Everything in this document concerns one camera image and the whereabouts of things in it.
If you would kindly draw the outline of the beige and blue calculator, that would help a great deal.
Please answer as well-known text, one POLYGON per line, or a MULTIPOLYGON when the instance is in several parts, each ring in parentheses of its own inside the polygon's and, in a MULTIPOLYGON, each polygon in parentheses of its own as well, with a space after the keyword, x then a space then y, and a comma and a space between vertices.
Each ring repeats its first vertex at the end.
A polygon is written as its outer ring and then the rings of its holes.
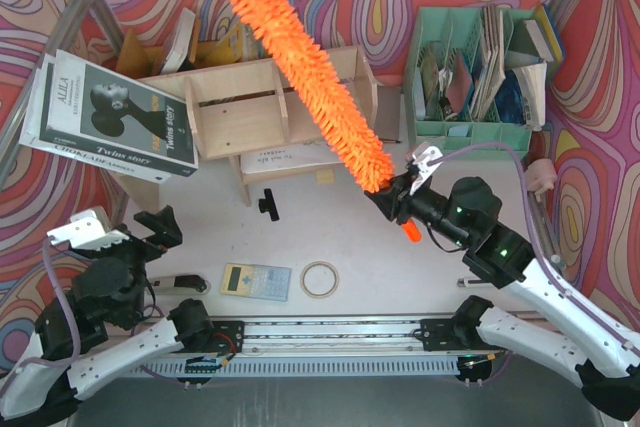
POLYGON ((288 300, 292 269, 257 264, 228 263, 220 285, 223 295, 266 301, 288 300))

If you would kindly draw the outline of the orange microfiber duster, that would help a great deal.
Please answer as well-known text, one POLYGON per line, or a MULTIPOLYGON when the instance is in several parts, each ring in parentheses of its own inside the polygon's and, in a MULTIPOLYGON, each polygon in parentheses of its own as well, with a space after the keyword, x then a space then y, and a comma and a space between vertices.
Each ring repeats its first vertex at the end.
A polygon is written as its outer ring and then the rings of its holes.
POLYGON ((271 54, 322 136, 364 192, 394 187, 394 164, 288 0, 230 0, 271 54))

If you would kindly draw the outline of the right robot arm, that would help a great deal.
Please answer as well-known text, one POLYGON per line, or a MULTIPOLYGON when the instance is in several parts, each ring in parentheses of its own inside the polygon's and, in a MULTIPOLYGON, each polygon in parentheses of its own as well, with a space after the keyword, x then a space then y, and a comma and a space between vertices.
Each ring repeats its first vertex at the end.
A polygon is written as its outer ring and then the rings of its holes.
POLYGON ((638 413, 638 332, 592 303, 545 258, 537 257, 528 240, 499 222, 502 202, 483 179, 460 178, 450 195, 443 196, 412 167, 369 197, 388 220, 418 220, 453 242, 474 275, 523 299, 555 327, 537 327, 471 296, 452 319, 461 343, 502 347, 543 365, 619 421, 638 413))

